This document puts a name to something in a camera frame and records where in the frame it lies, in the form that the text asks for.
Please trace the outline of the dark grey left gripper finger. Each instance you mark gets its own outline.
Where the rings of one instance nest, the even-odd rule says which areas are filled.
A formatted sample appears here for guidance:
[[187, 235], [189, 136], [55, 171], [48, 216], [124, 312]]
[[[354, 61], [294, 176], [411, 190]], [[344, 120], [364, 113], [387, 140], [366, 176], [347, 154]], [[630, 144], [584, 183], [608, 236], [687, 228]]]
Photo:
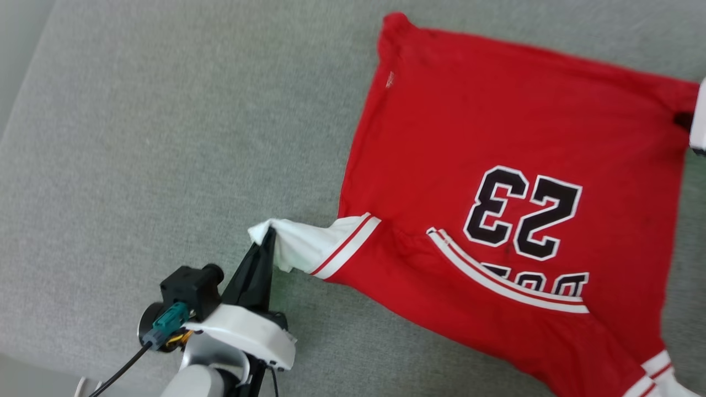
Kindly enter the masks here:
[[267, 226], [264, 232], [258, 246], [254, 276], [254, 307], [257, 312], [261, 313], [269, 312], [270, 309], [276, 243], [276, 232], [271, 226]]
[[223, 291], [222, 303], [248, 309], [260, 306], [260, 246], [252, 244], [240, 262], [236, 273]]

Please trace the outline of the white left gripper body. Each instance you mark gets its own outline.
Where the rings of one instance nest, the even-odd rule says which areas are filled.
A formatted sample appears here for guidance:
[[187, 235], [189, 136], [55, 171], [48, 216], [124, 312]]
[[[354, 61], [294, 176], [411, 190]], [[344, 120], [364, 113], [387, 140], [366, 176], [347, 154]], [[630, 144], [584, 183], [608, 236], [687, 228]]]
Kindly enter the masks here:
[[220, 304], [204, 321], [184, 325], [264, 360], [275, 369], [290, 371], [295, 362], [295, 337], [273, 320], [239, 305]]

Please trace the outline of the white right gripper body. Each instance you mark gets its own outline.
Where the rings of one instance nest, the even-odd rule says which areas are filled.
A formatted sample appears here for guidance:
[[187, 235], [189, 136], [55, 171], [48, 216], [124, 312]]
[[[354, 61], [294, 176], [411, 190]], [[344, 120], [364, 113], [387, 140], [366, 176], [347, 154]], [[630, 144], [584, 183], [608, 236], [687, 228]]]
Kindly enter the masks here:
[[690, 128], [690, 148], [699, 155], [705, 156], [706, 146], [706, 78], [699, 84], [698, 96]]

